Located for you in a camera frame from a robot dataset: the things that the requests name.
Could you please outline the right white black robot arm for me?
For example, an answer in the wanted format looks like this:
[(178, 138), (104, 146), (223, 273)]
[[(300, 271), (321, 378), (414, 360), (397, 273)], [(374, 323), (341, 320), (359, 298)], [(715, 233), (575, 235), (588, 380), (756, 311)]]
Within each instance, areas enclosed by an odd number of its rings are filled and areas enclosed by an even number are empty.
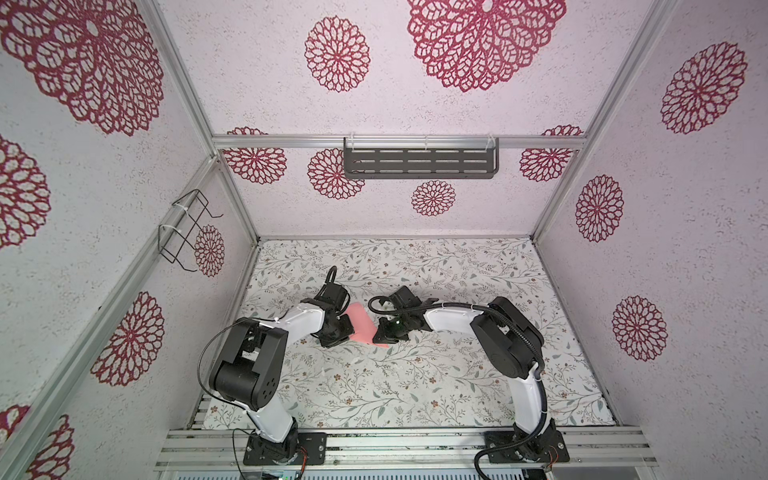
[(544, 338), (535, 325), (507, 298), (487, 305), (437, 299), (420, 300), (408, 293), (379, 295), (368, 301), (380, 317), (378, 343), (405, 341), (412, 331), (450, 331), (472, 335), (491, 365), (509, 379), (515, 426), (525, 438), (542, 434), (548, 424), (543, 385)]

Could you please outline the pink square paper sheet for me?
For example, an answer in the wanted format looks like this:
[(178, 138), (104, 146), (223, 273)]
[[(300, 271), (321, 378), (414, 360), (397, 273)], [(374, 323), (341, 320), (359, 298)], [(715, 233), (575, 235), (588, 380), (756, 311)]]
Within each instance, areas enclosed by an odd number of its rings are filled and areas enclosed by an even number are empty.
[(350, 304), (345, 314), (349, 317), (353, 327), (353, 333), (349, 336), (350, 341), (379, 348), (388, 348), (387, 344), (374, 342), (373, 337), (377, 332), (377, 325), (372, 321), (361, 303), (355, 302)]

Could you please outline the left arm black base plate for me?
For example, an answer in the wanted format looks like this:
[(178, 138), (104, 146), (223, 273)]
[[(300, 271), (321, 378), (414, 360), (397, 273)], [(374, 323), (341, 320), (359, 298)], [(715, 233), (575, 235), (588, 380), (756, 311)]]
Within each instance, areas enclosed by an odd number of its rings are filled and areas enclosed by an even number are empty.
[(281, 443), (252, 434), (243, 456), (246, 466), (316, 466), (325, 463), (328, 435), (324, 432), (290, 432)]

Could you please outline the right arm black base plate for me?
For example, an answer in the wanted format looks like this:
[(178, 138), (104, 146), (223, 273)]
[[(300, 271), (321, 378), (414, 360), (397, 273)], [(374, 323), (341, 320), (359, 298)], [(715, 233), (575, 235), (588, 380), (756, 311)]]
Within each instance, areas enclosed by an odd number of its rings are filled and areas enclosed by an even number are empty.
[[(485, 432), (486, 448), (496, 448), (521, 439), (523, 435), (513, 430)], [(502, 463), (567, 463), (571, 460), (563, 435), (557, 430), (545, 430), (541, 435), (514, 449), (489, 454), (492, 464)]]

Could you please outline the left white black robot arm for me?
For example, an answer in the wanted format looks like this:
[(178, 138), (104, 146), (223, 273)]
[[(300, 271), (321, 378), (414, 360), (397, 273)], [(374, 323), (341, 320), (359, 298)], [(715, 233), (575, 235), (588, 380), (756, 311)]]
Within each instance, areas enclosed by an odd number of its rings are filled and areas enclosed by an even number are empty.
[(262, 439), (285, 442), (294, 429), (294, 418), (277, 396), (286, 350), (310, 336), (326, 348), (347, 341), (354, 332), (349, 303), (347, 297), (305, 299), (278, 319), (237, 321), (210, 371), (209, 387), (243, 409)]

